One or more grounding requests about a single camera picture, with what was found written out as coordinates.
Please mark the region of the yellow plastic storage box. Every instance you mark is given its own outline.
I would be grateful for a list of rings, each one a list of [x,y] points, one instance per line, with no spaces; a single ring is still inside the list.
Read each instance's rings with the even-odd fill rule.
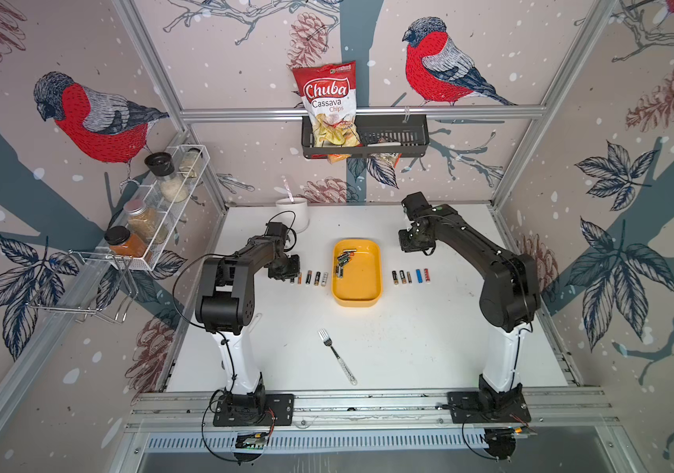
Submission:
[[[343,250],[357,250],[353,255]],[[339,240],[333,250],[332,295],[338,305],[367,309],[382,295],[381,253],[379,245],[364,238]]]

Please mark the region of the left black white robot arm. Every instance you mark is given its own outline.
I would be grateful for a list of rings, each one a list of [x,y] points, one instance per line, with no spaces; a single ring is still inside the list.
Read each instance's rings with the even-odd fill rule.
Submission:
[[[262,425],[286,413],[291,395],[267,399],[262,371],[254,359],[246,328],[255,315],[255,275],[261,270],[275,281],[289,281],[301,273],[298,255],[286,248],[289,227],[270,223],[266,232],[228,255],[203,259],[194,315],[212,334],[228,377],[220,399],[213,404],[216,427]]]

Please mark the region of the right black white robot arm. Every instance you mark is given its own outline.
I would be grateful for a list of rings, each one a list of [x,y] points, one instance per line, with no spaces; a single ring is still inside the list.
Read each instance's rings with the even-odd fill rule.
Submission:
[[[541,307],[535,259],[495,244],[453,207],[433,206],[421,192],[407,195],[401,205],[410,222],[398,232],[401,250],[430,256],[443,242],[483,278],[479,307],[491,326],[485,368],[477,391],[451,391],[442,407],[460,425],[529,422],[519,365]]]

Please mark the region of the white ceramic cup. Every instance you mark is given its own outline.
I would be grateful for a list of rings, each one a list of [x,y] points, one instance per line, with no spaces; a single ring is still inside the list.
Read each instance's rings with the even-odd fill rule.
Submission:
[[[277,208],[275,222],[292,228],[296,233],[304,232],[309,225],[308,200],[303,197],[284,198],[275,203]]]

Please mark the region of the silver metal fork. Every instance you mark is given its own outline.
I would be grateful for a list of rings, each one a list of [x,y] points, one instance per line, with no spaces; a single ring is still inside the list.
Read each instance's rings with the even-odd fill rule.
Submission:
[[[343,360],[343,358],[339,355],[338,351],[333,345],[333,340],[329,333],[325,329],[319,329],[318,330],[318,335],[319,338],[321,339],[322,343],[331,350],[332,354],[334,355],[335,359],[337,360],[337,363],[341,367],[343,373],[345,374],[346,378],[348,378],[348,381],[350,384],[353,386],[356,386],[358,384],[358,380],[356,376],[353,374],[353,372],[350,370],[349,366],[347,363]]]

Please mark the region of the small clear spice jar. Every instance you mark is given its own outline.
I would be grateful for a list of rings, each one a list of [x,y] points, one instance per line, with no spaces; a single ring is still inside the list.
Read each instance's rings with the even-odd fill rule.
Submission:
[[[183,152],[178,169],[183,179],[198,179],[202,175],[202,155],[202,150],[197,147],[188,148]]]

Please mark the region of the silver lid spice jar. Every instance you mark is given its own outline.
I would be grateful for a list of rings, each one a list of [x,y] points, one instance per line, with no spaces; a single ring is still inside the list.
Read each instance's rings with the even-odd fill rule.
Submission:
[[[124,207],[129,228],[143,242],[163,244],[168,238],[168,230],[163,223],[163,216],[157,209],[147,205],[143,199],[132,199]]]

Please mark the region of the clear acrylic spice rack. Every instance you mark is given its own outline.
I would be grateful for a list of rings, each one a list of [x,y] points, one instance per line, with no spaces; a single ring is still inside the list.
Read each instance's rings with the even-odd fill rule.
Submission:
[[[206,171],[206,168],[208,167],[209,164],[209,153],[206,147],[202,145],[193,145],[193,144],[180,145],[172,149],[172,151],[165,151],[166,153],[169,153],[171,155],[173,165],[177,173],[179,173],[178,171],[179,162],[182,158],[183,152],[191,147],[197,147],[202,150],[203,167],[202,167],[202,175],[200,175],[198,179],[185,179],[186,186],[188,187],[188,190],[190,192],[190,196],[187,200],[178,203],[168,202],[159,191],[159,186],[157,185],[157,178],[151,173],[150,170],[149,174],[147,175],[143,183],[138,186],[138,189],[132,195],[131,199],[128,200],[130,201],[132,199],[143,199],[143,201],[145,201],[147,205],[157,209],[157,211],[159,211],[159,214],[163,216],[163,223],[165,224],[168,230],[168,238],[163,244],[152,244],[151,246],[147,244],[147,246],[149,247],[149,251],[146,253],[145,256],[136,258],[137,261],[134,263],[132,270],[149,271],[149,272],[157,271],[157,268],[159,267],[159,260],[161,259],[161,256],[167,249],[167,246],[169,246],[169,244],[171,244],[172,242],[174,242],[175,244],[178,242],[179,234],[177,227],[179,225],[180,218],[183,217],[187,205],[193,200],[193,194],[195,190],[202,182],[204,172]],[[129,224],[127,221],[127,215],[123,210],[123,207],[126,203],[124,203],[121,206],[120,212],[117,214],[117,218],[113,222],[113,225],[124,226],[127,227],[129,230],[131,230],[129,228]],[[94,251],[106,251],[106,250],[112,251],[108,246],[108,244],[104,242],[104,244],[98,246]]]

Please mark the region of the red spice jar black lid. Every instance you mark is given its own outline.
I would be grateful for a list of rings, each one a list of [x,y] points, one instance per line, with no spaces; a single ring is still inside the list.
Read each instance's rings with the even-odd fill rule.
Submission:
[[[109,228],[104,234],[104,240],[115,254],[121,256],[140,258],[149,251],[147,244],[124,226]]]

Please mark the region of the red cassava chips bag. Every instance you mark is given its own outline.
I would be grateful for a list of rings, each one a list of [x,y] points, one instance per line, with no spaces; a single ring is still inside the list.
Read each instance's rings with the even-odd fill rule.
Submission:
[[[297,67],[293,76],[310,119],[312,147],[360,147],[356,62]]]

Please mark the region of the black wall basket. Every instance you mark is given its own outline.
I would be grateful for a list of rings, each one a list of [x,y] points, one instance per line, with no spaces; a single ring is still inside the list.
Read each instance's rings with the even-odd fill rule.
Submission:
[[[366,158],[377,154],[399,154],[405,158],[425,156],[429,147],[427,116],[423,114],[359,115],[356,119],[360,144],[349,147],[316,147],[308,117],[301,120],[301,148],[307,159],[328,155]]]

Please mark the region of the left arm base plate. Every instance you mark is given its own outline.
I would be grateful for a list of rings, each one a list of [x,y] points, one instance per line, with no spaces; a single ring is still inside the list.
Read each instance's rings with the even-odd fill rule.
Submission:
[[[215,427],[290,426],[295,396],[284,394],[224,394],[212,404]]]

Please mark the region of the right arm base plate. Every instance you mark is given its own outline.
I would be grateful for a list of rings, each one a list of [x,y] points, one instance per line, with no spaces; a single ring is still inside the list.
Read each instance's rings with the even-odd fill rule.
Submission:
[[[531,422],[522,392],[452,391],[447,406],[455,424],[506,424]]]

